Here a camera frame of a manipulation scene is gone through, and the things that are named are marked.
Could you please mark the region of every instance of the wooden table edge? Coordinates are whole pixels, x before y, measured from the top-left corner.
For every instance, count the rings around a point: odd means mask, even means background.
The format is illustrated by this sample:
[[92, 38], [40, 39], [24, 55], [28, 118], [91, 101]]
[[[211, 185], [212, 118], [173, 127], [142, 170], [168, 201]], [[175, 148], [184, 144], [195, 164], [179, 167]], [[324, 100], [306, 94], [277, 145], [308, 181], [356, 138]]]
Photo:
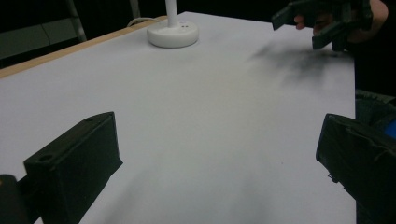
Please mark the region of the wooden table edge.
[[[156, 19], [162, 21], [162, 20], [166, 19], [166, 16], [161, 16], [161, 17], [158, 17]], [[23, 63], [17, 63], [15, 65], [11, 65], [9, 67], [5, 67], [3, 69], [0, 69], [0, 78], [8, 77], [8, 76], [11, 76], [13, 74], [16, 74], [16, 73], [22, 72], [24, 70], [27, 70], [29, 68], [38, 66], [40, 64], [47, 63], [47, 62], [50, 62], [50, 61], [58, 59], [58, 58], [62, 58], [65, 55], [68, 55], [68, 54], [74, 53], [76, 51], [88, 48], [90, 46], [105, 42], [105, 41], [107, 41], [109, 39], [112, 39], [112, 38], [115, 38], [115, 37], [118, 37], [118, 36], [121, 36], [121, 35], [129, 34], [129, 33], [133, 32], [135, 30], [147, 27], [147, 26], [151, 25], [154, 22], [156, 22], [156, 21], [143, 21], [143, 22], [140, 22], [140, 23], [138, 23], [136, 25], [123, 28], [121, 30], [118, 30], [116, 32], [113, 32], [113, 33], [110, 33], [110, 34], [107, 34], [107, 35], [102, 35], [102, 36], [96, 37], [94, 39], [91, 39], [91, 40], [76, 44], [76, 45], [68, 47], [68, 48], [60, 49], [58, 51], [54, 51], [52, 53], [49, 53], [49, 54], [46, 54], [46, 55], [43, 55], [43, 56], [40, 56], [40, 57], [37, 57], [37, 58], [33, 58], [32, 60], [29, 60], [29, 61], [26, 61], [26, 62], [23, 62]]]

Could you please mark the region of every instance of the white table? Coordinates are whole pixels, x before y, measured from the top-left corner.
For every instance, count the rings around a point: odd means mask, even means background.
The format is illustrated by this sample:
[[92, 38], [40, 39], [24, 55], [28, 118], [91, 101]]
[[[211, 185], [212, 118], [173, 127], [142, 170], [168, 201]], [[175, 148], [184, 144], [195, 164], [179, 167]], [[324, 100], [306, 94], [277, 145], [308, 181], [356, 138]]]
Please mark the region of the white table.
[[354, 117], [353, 61], [312, 31], [185, 12], [200, 39], [146, 29], [0, 79], [0, 173], [79, 121], [116, 114], [124, 164], [81, 223], [355, 223], [315, 159], [326, 113]]

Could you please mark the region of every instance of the dark clothing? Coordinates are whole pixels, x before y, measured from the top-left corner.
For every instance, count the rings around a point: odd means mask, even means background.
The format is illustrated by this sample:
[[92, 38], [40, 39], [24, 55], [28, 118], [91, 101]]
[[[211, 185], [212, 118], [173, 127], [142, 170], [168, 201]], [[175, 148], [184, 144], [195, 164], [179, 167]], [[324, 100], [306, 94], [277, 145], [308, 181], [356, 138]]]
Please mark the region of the dark clothing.
[[367, 42], [349, 44], [355, 58], [356, 88], [396, 96], [396, 0], [382, 0], [389, 16], [379, 33]]

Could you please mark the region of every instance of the white lamp base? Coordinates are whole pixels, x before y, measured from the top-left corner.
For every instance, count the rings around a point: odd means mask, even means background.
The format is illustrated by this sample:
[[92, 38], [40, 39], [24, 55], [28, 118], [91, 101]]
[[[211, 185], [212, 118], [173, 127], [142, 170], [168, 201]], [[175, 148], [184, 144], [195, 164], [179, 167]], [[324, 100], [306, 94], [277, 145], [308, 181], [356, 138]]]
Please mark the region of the white lamp base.
[[175, 49], [192, 45], [198, 40], [198, 26], [190, 21], [178, 21], [175, 27], [168, 27], [168, 21], [160, 21], [147, 29], [148, 41], [161, 48]]

